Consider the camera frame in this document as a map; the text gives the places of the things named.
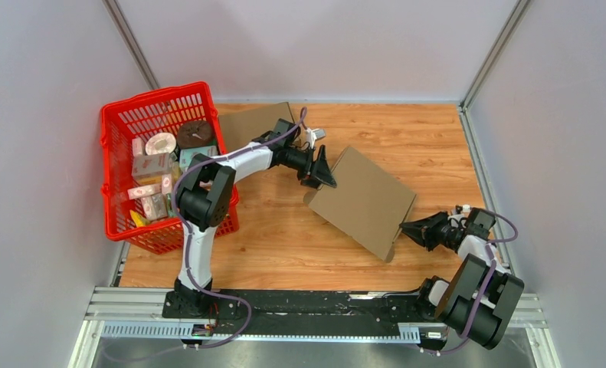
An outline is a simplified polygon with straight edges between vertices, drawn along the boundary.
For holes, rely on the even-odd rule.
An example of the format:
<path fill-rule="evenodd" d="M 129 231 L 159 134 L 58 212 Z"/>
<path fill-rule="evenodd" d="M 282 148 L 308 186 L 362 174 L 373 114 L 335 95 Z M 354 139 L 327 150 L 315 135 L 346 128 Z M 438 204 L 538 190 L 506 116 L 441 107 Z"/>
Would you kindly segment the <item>brown cardboard box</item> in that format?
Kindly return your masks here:
<path fill-rule="evenodd" d="M 225 150 L 232 152 L 246 146 L 252 139 L 273 130 L 278 120 L 294 122 L 288 102 L 251 106 L 238 112 L 223 113 L 218 117 Z"/>

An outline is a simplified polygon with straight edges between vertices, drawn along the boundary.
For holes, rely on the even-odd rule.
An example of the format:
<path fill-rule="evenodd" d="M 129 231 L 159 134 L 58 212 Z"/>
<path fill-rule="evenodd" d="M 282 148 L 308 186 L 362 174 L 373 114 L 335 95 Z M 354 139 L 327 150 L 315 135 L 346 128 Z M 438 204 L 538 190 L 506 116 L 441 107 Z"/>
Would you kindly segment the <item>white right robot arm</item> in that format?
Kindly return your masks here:
<path fill-rule="evenodd" d="M 451 212 L 398 226 L 427 251 L 442 246 L 462 261 L 451 280 L 434 276 L 423 281 L 415 293 L 416 314 L 445 324 L 463 342 L 487 350 L 502 340 L 525 287 L 497 255 L 500 240 L 490 237 L 501 218 L 488 209 L 458 205 Z"/>

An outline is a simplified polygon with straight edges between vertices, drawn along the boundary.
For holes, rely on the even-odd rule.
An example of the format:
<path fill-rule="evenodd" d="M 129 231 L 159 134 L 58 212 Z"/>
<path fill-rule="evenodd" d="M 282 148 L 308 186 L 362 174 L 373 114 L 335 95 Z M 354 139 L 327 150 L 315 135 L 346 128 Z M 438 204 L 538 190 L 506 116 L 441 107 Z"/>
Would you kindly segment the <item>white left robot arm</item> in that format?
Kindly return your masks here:
<path fill-rule="evenodd" d="M 194 318 L 204 317 L 215 297 L 211 286 L 211 250 L 215 233 L 231 207 L 234 185 L 255 173 L 285 166 L 296 171 L 302 186 L 318 189 L 337 186 L 318 141 L 323 129 L 310 129 L 303 121 L 279 119 L 272 130 L 231 153 L 196 155 L 175 184 L 172 206 L 182 221 L 182 268 L 173 295 Z"/>

